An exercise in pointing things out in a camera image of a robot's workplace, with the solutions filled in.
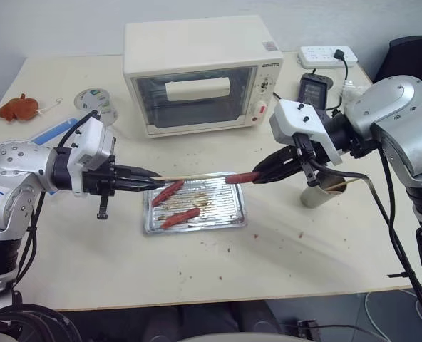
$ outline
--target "baking tray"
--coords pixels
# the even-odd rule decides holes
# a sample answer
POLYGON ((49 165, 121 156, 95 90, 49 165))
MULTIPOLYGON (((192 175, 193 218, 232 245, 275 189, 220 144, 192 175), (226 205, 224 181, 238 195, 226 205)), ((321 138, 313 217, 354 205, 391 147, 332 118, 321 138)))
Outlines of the baking tray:
MULTIPOLYGON (((231 175, 233 172, 218 172, 208 175, 231 175)), ((184 186, 157 207, 151 202, 163 189, 171 185, 143 193, 143 230, 146 234, 172 234, 206 229, 238 228, 247 225, 245 203, 240 185, 226 184, 224 177, 203 180, 186 180, 184 186), (200 208, 200 216, 176 224, 169 229, 160 225, 178 212, 194 207, 200 208)))

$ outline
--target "sausage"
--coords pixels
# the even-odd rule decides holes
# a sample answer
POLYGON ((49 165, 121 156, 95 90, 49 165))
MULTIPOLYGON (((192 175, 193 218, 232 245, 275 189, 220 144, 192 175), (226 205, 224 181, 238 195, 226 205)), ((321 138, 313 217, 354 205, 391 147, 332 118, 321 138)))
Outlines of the sausage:
POLYGON ((164 190, 158 194, 155 199, 151 202, 153 207, 157 207, 162 201, 165 201, 169 196, 173 195, 184 185, 184 180, 178 180, 174 182, 169 187, 166 187, 164 190))
POLYGON ((190 209, 186 212, 180 212, 179 214, 174 214, 170 217, 168 217, 165 222, 163 222, 160 225, 160 228, 162 229, 168 229, 171 226, 174 226, 175 224, 184 222, 188 219, 193 219, 194 217, 197 217, 200 215, 200 209, 199 208, 194 208, 194 209, 190 209))
POLYGON ((249 183, 254 182, 259 176, 260 172, 239 173, 237 175, 226 176, 225 182, 227 184, 249 183))

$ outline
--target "toaster oven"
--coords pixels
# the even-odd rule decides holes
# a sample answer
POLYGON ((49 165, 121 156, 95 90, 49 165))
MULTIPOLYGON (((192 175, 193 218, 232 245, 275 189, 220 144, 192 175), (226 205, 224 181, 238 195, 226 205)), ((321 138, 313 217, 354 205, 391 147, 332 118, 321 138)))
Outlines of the toaster oven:
POLYGON ((258 16, 125 27, 124 78, 150 137, 259 125, 281 66, 258 16))

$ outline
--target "plastic cup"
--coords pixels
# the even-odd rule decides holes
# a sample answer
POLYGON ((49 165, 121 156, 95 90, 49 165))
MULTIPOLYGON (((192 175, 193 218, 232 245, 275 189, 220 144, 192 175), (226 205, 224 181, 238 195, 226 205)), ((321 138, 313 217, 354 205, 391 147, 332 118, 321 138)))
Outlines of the plastic cup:
POLYGON ((79 110, 97 110, 100 120, 105 126, 112 125, 118 118, 118 112, 111 105, 110 93, 101 88, 90 88, 81 91, 75 97, 75 106, 79 110))

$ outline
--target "black cable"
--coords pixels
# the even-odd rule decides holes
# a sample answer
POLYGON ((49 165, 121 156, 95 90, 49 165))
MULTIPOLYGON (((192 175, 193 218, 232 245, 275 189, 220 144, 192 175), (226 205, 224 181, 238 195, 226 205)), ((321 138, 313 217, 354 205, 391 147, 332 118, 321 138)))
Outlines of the black cable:
POLYGON ((344 63, 344 67, 346 67, 346 75, 344 76, 344 80, 347 81, 347 76, 349 74, 349 67, 347 66, 347 62, 346 62, 346 59, 344 57, 341 59, 341 61, 342 61, 342 63, 344 63))
POLYGON ((18 313, 26 311, 30 314, 35 314, 40 317, 46 317, 50 319, 55 325, 58 326, 59 330, 61 330, 64 334, 67 335, 68 341, 82 342, 78 329, 75 327, 75 325, 70 319, 65 317, 62 313, 54 311, 45 306, 24 303, 17 306, 5 306, 0 309, 0 314, 18 313))
POLYGON ((34 262, 34 258, 36 256, 37 252, 37 222, 40 217, 41 208, 43 207, 43 201, 45 200, 45 191, 43 190, 40 194, 40 197, 38 199, 38 205, 37 208, 32 211, 31 215, 31 226, 29 235, 27 236, 26 244, 24 245, 23 254, 21 255, 21 259, 19 261, 19 270, 18 270, 18 276, 16 277, 16 283, 19 283, 21 279, 26 275, 27 271, 31 267, 32 263, 34 262), (26 267, 22 269, 22 266, 24 265, 24 261, 26 260, 27 251, 29 250, 29 247, 32 243, 32 251, 31 255, 29 257, 29 260, 27 261, 26 267))
MULTIPOLYGON (((344 80, 347 81, 347 76, 349 75, 349 67, 347 66, 347 62, 346 59, 344 57, 344 52, 342 52, 341 50, 336 50, 334 53, 334 57, 336 59, 339 59, 340 61, 342 61, 342 63, 344 63, 344 67, 346 68, 346 75, 344 76, 344 80)), ((326 110, 335 110, 338 109, 339 107, 341 107, 342 105, 342 95, 339 96, 339 102, 338 105, 335 105, 334 107, 330 107, 327 108, 326 110)))
MULTIPOLYGON (((67 142, 67 139, 70 138, 70 136, 78 129, 80 128, 89 118, 96 118, 98 117, 97 110, 92 110, 88 114, 84 115, 75 125, 73 125, 66 134, 63 135, 61 138, 61 141, 57 145, 57 147, 63 147, 65 143, 67 142)), ((30 266, 34 262, 34 258, 36 256, 36 250, 37 250, 37 239, 36 239, 36 226, 38 222, 38 218, 40 217, 41 208, 43 206, 43 201, 45 199, 45 191, 42 191, 40 194, 40 199, 38 200, 38 207, 31 215, 31 229, 29 232, 29 235, 27 236, 26 244, 24 245, 23 254, 21 255, 20 261, 19 261, 19 270, 18 270, 18 276, 16 277, 16 283, 19 283, 20 280, 26 275, 27 271, 29 270, 30 266), (29 251, 29 248, 32 244, 32 251, 31 255, 29 257, 29 260, 27 261, 26 267, 24 269, 21 269, 24 265, 24 262, 26 261, 27 253, 29 251)))
POLYGON ((422 305, 422 286, 417 279, 415 272, 412 269, 411 263, 404 251, 403 245, 398 238, 397 233, 394 228, 395 221, 395 190, 393 188, 393 180, 391 178, 390 167, 388 166, 387 158, 384 155, 384 152, 381 147, 378 148, 379 157, 381 158, 382 168, 384 169, 384 174, 388 187, 388 197, 390 199, 390 219, 388 223, 388 233, 390 236, 391 243, 395 249, 396 256, 398 257, 401 265, 404 268, 404 271, 411 281, 412 288, 416 292, 419 303, 422 305))
MULTIPOLYGON (((411 265, 409 264, 408 258, 406 256, 406 253, 403 250, 403 247, 401 245, 401 242, 399 241, 399 238, 397 236, 397 234, 394 231, 393 225, 392 225, 392 229, 390 229, 391 226, 391 221, 394 222, 394 215, 395 215, 395 210, 394 210, 394 192, 391 195, 391 198, 393 198, 393 200, 390 201, 391 203, 391 209, 393 208, 393 210, 391 210, 391 218, 389 218, 387 216, 386 210, 384 208, 384 206, 382 205, 382 202, 376 192, 376 189, 374 188, 374 185, 372 183, 372 181, 369 179, 369 177, 367 175, 364 175, 362 173, 357 173, 357 172, 344 172, 344 171, 338 171, 338 170, 333 170, 333 169, 329 169, 328 167, 325 167, 323 165, 320 165, 316 160, 314 159, 310 159, 309 163, 312 165, 312 167, 314 167, 316 170, 318 171, 322 171, 323 173, 327 173, 329 175, 335 175, 335 176, 340 176, 340 177, 350 177, 350 178, 360 178, 362 180, 365 181, 366 185, 368 185, 368 188, 371 191, 371 194, 374 198, 374 201, 376 202, 377 207, 379 208, 379 211, 381 212, 382 216, 384 217, 385 222, 387 223, 388 227, 389 227, 389 234, 391 236, 391 241, 392 241, 392 245, 395 249, 396 255, 398 256, 398 258, 400 259, 401 265, 403 266, 403 268, 405 269, 409 280, 411 281, 412 287, 414 289, 414 291, 416 292, 416 295, 418 297, 419 302, 421 302, 422 304, 422 286, 420 285, 420 282, 418 281, 415 273, 413 272, 411 265)), ((383 167, 384 167, 384 171, 385 171, 385 167, 387 167, 388 169, 388 163, 384 166, 383 163, 383 167)), ((389 187, 391 187, 391 189, 393 190, 393 183, 391 181, 391 176, 389 176, 390 178, 387 179, 387 184, 389 185, 389 187)))
POLYGON ((92 110, 90 113, 84 115, 75 125, 73 125, 66 134, 63 135, 61 141, 59 142, 59 144, 57 145, 57 147, 63 147, 65 145, 65 143, 67 142, 67 139, 70 138, 70 136, 73 134, 73 132, 75 132, 78 128, 80 128, 87 120, 89 120, 90 117, 96 117, 97 114, 97 110, 92 110))
POLYGON ((338 102, 338 104, 337 104, 337 105, 335 105, 334 107, 330 107, 330 108, 327 108, 327 109, 325 109, 325 110, 334 110, 334 109, 338 109, 339 107, 341 107, 341 105, 342 105, 342 96, 339 96, 339 102, 338 102))
POLYGON ((377 207, 379 208, 379 211, 381 212, 382 216, 384 217, 385 222, 388 224, 388 216, 384 209, 384 206, 382 205, 381 199, 379 198, 379 195, 376 192, 376 189, 374 188, 373 182, 369 179, 367 175, 364 175, 363 173, 357 173, 357 172, 344 172, 344 171, 338 171, 329 169, 328 167, 325 167, 323 165, 320 165, 316 160, 310 159, 309 163, 318 171, 322 171, 323 173, 328 173, 329 175, 334 176, 340 176, 340 177, 348 177, 348 178, 360 178, 361 180, 364 180, 366 185, 368 185, 369 191, 371 191, 371 194, 373 195, 374 201, 377 204, 377 207))
POLYGON ((40 341, 42 342, 56 342, 50 328, 37 316, 24 313, 0 313, 0 322, 1 321, 14 321, 22 323, 25 326, 31 328, 31 330, 37 332, 40 336, 40 341))
POLYGON ((378 338, 379 340, 381 340, 383 342, 388 342, 384 337, 378 335, 377 333, 374 333, 373 331, 360 328, 359 326, 352 326, 351 324, 326 324, 326 325, 323 325, 323 326, 294 326, 293 324, 284 324, 284 323, 279 323, 279 324, 281 326, 286 326, 286 327, 289 327, 289 328, 309 329, 309 330, 325 329, 325 328, 350 328, 350 329, 354 329, 354 330, 360 331, 362 333, 365 333, 367 335, 371 335, 375 338, 378 338))

